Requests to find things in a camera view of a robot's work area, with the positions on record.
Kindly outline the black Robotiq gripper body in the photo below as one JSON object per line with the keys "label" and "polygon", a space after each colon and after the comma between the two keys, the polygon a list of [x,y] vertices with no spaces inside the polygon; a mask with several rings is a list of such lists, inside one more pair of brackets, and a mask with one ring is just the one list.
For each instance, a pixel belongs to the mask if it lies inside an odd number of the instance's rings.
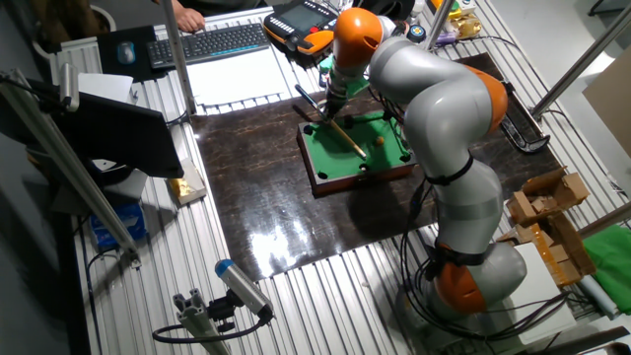
{"label": "black Robotiq gripper body", "polygon": [[326,90],[324,113],[327,116],[336,116],[346,105],[347,94],[345,90]]}

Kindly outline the person's hand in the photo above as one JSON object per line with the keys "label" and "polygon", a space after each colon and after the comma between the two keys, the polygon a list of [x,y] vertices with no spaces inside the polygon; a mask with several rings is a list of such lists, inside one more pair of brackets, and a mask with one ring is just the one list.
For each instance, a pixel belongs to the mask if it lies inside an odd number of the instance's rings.
{"label": "person's hand", "polygon": [[204,17],[194,9],[174,6],[175,20],[178,28],[187,33],[195,33],[205,27]]}

